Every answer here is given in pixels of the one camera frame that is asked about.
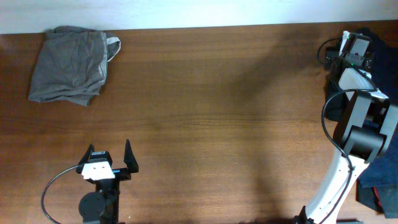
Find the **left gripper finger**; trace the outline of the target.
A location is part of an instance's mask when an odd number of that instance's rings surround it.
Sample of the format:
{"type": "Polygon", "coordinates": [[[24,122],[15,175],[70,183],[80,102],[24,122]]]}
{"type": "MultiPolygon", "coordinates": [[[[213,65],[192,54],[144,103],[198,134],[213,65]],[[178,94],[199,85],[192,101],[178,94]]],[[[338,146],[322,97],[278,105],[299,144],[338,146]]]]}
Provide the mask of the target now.
{"type": "Polygon", "coordinates": [[[83,155],[83,157],[81,158],[81,160],[79,161],[78,165],[79,166],[83,166],[84,164],[86,164],[91,156],[91,153],[94,151],[94,145],[90,144],[88,146],[88,149],[86,150],[85,154],[83,155]]]}
{"type": "Polygon", "coordinates": [[[127,139],[124,150],[124,163],[127,166],[127,169],[130,173],[138,173],[139,165],[136,161],[136,158],[132,152],[132,147],[130,141],[127,139]]]}

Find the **navy blue shorts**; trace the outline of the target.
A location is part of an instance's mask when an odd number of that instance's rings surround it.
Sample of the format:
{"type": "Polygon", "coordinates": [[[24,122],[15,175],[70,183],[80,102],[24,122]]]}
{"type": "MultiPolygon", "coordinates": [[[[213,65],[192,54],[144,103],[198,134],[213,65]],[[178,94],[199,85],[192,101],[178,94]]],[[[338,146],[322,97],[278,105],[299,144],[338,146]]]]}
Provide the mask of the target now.
{"type": "MultiPolygon", "coordinates": [[[[397,48],[388,46],[368,28],[360,28],[357,33],[372,39],[374,52],[372,81],[390,100],[397,102],[397,48]]],[[[397,185],[397,133],[392,137],[389,148],[382,158],[373,163],[359,176],[362,187],[382,187],[397,185]]]]}

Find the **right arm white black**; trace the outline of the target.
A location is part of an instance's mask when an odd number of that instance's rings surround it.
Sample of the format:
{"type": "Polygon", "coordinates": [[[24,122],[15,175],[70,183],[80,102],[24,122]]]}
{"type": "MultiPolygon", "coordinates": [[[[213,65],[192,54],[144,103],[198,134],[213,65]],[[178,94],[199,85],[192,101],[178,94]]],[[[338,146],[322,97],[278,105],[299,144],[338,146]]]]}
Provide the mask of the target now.
{"type": "Polygon", "coordinates": [[[338,53],[325,59],[339,78],[338,92],[326,102],[338,96],[349,102],[334,133],[327,135],[335,147],[329,170],[293,223],[336,223],[350,189],[370,163],[386,153],[396,130],[397,104],[371,80],[371,38],[345,31],[340,42],[338,53]]]}

